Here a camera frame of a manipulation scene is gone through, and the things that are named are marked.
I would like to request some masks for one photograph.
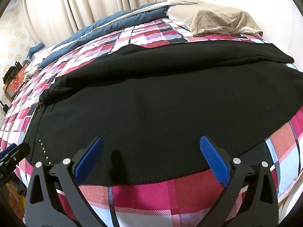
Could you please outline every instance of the yellow object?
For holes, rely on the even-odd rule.
[[[7,183],[6,186],[13,191],[13,193],[15,194],[15,196],[17,197],[17,199],[19,201],[21,209],[24,211],[24,209],[25,209],[25,196],[19,195],[18,194],[18,189],[15,186],[13,186],[11,182]]]

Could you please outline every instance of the pillowcase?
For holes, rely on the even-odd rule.
[[[249,13],[234,7],[209,3],[176,5],[166,15],[193,35],[204,33],[259,34],[263,32]]]

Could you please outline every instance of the white headboard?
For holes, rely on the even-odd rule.
[[[303,17],[293,0],[201,0],[247,11],[275,44],[303,69]]]

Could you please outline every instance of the blue gripper pad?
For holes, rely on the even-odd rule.
[[[210,169],[219,183],[227,187],[230,181],[230,168],[216,150],[210,138],[203,136],[200,139],[200,150]]]
[[[79,150],[73,157],[72,172],[75,185],[84,184],[104,150],[103,139],[96,137],[87,148]]]
[[[7,155],[9,152],[11,152],[17,145],[15,143],[12,143],[10,146],[8,146],[6,149],[4,149],[0,153],[0,159],[3,159],[5,155]]]

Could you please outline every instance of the checkered bedspread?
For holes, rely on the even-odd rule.
[[[116,31],[95,39],[61,57],[34,75],[13,100],[0,131],[1,150],[12,143],[23,141],[39,95],[64,75],[94,60],[96,57],[117,51],[127,44],[147,48],[174,43],[208,40],[236,40],[266,43],[248,35],[193,36],[169,19],[159,19],[139,26]],[[297,68],[296,64],[286,64]],[[281,201],[302,173],[303,108],[284,126],[266,139],[274,165],[271,168]],[[32,167],[26,160],[19,163],[16,174],[28,185]],[[102,220],[113,226],[116,219],[120,226],[195,226],[205,216],[223,190],[211,170],[161,183],[128,186],[83,185],[80,189]],[[59,191],[66,213],[73,217],[64,193]],[[230,214],[235,216],[242,203],[242,195]]]

